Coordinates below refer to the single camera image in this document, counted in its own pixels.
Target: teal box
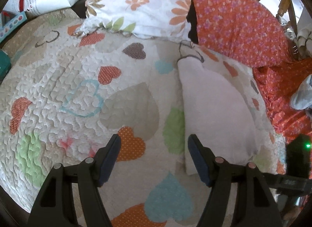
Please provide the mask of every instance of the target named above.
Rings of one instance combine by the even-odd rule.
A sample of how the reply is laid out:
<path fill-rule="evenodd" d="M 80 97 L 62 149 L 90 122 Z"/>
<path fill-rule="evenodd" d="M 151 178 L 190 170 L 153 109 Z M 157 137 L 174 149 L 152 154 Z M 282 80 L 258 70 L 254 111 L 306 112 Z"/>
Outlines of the teal box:
<path fill-rule="evenodd" d="M 27 17 L 24 11 L 17 15 L 2 11 L 0 13 L 0 43 L 26 20 Z"/>
<path fill-rule="evenodd" d="M 0 84 L 11 69 L 11 60 L 8 55 L 0 49 Z"/>

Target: red floral cloth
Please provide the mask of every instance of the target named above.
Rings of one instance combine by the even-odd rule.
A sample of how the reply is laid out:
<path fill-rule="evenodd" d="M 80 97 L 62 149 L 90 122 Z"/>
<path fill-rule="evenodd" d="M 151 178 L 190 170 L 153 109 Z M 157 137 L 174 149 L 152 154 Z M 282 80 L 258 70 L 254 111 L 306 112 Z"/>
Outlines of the red floral cloth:
<path fill-rule="evenodd" d="M 199 44 L 249 67 L 291 62 L 283 29 L 256 0 L 194 0 Z"/>
<path fill-rule="evenodd" d="M 300 133 L 312 136 L 311 122 L 305 112 L 289 106 L 291 96 L 312 74 L 312 59 L 280 67 L 254 68 L 253 74 L 275 131 L 285 136 L 288 142 Z"/>

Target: heart pattern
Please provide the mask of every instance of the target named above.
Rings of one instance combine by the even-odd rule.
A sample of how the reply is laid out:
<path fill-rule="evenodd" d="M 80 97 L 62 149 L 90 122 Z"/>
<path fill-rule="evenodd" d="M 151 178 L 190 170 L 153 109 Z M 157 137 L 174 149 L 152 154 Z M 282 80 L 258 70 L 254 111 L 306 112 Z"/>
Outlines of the heart pattern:
<path fill-rule="evenodd" d="M 155 68 L 157 69 L 158 73 L 161 75 L 169 74 L 174 69 L 171 62 L 166 62 L 162 60 L 155 62 Z"/>
<path fill-rule="evenodd" d="M 271 133 L 269 133 L 269 136 L 270 136 L 270 140 L 271 140 L 272 144 L 274 144 L 275 143 L 274 136 Z"/>
<path fill-rule="evenodd" d="M 158 106 L 146 83 L 117 91 L 104 102 L 99 114 L 100 122 L 107 129 L 128 126 L 135 137 L 144 141 L 156 133 L 159 126 Z"/>
<path fill-rule="evenodd" d="M 72 143 L 74 142 L 74 139 L 73 138 L 66 138 L 66 139 L 60 139 L 57 141 L 57 146 L 61 147 L 61 148 L 64 148 L 65 151 L 68 150 L 68 148 L 72 145 Z"/>
<path fill-rule="evenodd" d="M 95 50 L 99 53 L 111 53 L 120 48 L 128 38 L 121 33 L 106 33 L 106 38 L 95 44 Z"/>
<path fill-rule="evenodd" d="M 43 142 L 39 134 L 29 133 L 18 140 L 16 145 L 15 158 L 25 178 L 35 187 L 40 188 L 46 179 L 47 169 L 40 164 L 39 158 L 46 161 L 45 156 L 40 156 Z"/>
<path fill-rule="evenodd" d="M 199 222 L 202 212 L 204 211 L 211 188 L 207 187 L 206 184 L 200 180 L 197 173 L 188 175 L 183 163 L 176 163 L 174 177 L 188 191 L 194 205 L 191 216 L 185 220 L 179 221 L 178 224 L 183 226 L 195 226 Z"/>
<path fill-rule="evenodd" d="M 58 31 L 50 31 L 41 41 L 38 41 L 35 44 L 35 47 L 41 47 L 45 43 L 51 43 L 53 41 L 56 41 L 60 36 L 60 33 Z"/>
<path fill-rule="evenodd" d="M 114 227 L 165 227 L 167 222 L 150 221 L 144 212 L 144 203 L 126 209 L 111 221 Z"/>
<path fill-rule="evenodd" d="M 199 48 L 213 61 L 219 61 L 219 59 L 213 53 L 211 53 L 207 48 L 203 46 L 200 46 Z"/>
<path fill-rule="evenodd" d="M 107 85 L 112 82 L 113 78 L 118 78 L 121 70 L 114 66 L 101 67 L 99 70 L 98 80 L 100 84 Z"/>
<path fill-rule="evenodd" d="M 259 94 L 258 89 L 257 89 L 255 83 L 254 83 L 252 80 L 250 80 L 250 85 L 252 86 L 252 88 L 254 89 L 254 91 L 255 91 L 257 94 Z"/>
<path fill-rule="evenodd" d="M 238 72 L 234 67 L 232 67 L 230 64 L 228 64 L 226 61 L 223 61 L 223 64 L 227 68 L 227 70 L 230 72 L 230 75 L 232 77 L 238 76 Z"/>
<path fill-rule="evenodd" d="M 146 53 L 143 51 L 143 49 L 144 46 L 141 43 L 132 43 L 122 52 L 133 59 L 143 60 L 146 58 Z"/>
<path fill-rule="evenodd" d="M 182 154 L 185 147 L 184 112 L 171 108 L 163 128 L 164 143 L 172 154 Z"/>
<path fill-rule="evenodd" d="M 76 30 L 78 27 L 80 27 L 81 25 L 82 25 L 82 24 L 69 26 L 69 27 L 67 28 L 67 33 L 68 33 L 68 35 L 69 35 L 69 36 L 72 36 L 73 33 L 75 32 L 75 30 Z"/>
<path fill-rule="evenodd" d="M 44 65 L 41 65 L 35 69 L 35 74 L 33 76 L 33 82 L 39 83 L 41 79 L 46 75 L 46 72 L 51 67 L 51 63 L 47 63 Z"/>
<path fill-rule="evenodd" d="M 65 98 L 60 110 L 77 117 L 90 118 L 101 111 L 104 100 L 98 93 L 97 80 L 84 80 L 68 98 Z"/>
<path fill-rule="evenodd" d="M 122 127 L 117 134 L 121 138 L 121 149 L 117 162 L 135 160 L 144 154 L 145 142 L 139 137 L 134 137 L 130 127 Z"/>
<path fill-rule="evenodd" d="M 285 166 L 280 162 L 280 160 L 278 160 L 278 162 L 277 162 L 276 172 L 278 174 L 282 174 L 282 175 L 284 175 L 286 173 Z"/>
<path fill-rule="evenodd" d="M 97 33 L 97 32 L 91 33 L 87 36 L 82 37 L 79 43 L 79 47 L 95 44 L 104 38 L 105 38 L 104 33 Z"/>
<path fill-rule="evenodd" d="M 150 192 L 144 205 L 149 220 L 157 223 L 169 218 L 185 220 L 192 215 L 193 208 L 187 190 L 171 173 Z"/>
<path fill-rule="evenodd" d="M 12 119 L 10 121 L 10 132 L 15 134 L 21 123 L 21 119 L 24 116 L 26 109 L 32 104 L 27 98 L 18 98 L 14 101 L 11 109 Z"/>
<path fill-rule="evenodd" d="M 257 109 L 257 111 L 259 111 L 259 102 L 258 102 L 258 100 L 256 100 L 255 98 L 252 98 L 252 102 L 254 103 L 255 108 Z"/>

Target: gray cloth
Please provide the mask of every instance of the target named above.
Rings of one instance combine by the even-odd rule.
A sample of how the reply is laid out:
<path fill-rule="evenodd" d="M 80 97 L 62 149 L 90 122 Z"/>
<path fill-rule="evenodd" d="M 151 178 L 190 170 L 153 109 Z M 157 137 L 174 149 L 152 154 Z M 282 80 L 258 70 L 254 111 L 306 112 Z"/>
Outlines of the gray cloth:
<path fill-rule="evenodd" d="M 205 69 L 193 56 L 181 59 L 178 69 L 186 138 L 196 134 L 216 156 L 231 164 L 247 164 L 260 146 L 255 142 L 255 124 L 241 94 L 226 78 Z M 187 174 L 197 172 L 188 150 L 185 163 Z"/>
<path fill-rule="evenodd" d="M 291 96 L 290 106 L 296 110 L 305 110 L 312 122 L 312 75 L 304 79 L 296 93 Z"/>

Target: orange polka dot heart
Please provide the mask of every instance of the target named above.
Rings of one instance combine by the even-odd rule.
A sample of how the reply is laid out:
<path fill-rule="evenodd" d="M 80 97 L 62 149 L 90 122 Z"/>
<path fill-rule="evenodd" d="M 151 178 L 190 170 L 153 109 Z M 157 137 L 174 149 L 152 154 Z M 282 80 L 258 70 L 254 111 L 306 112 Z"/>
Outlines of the orange polka dot heart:
<path fill-rule="evenodd" d="M 117 134 L 121 138 L 117 162 L 135 160 L 144 154 L 145 142 L 140 137 L 134 137 L 131 127 L 122 127 Z"/>
<path fill-rule="evenodd" d="M 126 209 L 125 212 L 115 217 L 111 222 L 113 227 L 164 227 L 167 223 L 150 221 L 144 212 L 144 203 Z"/>

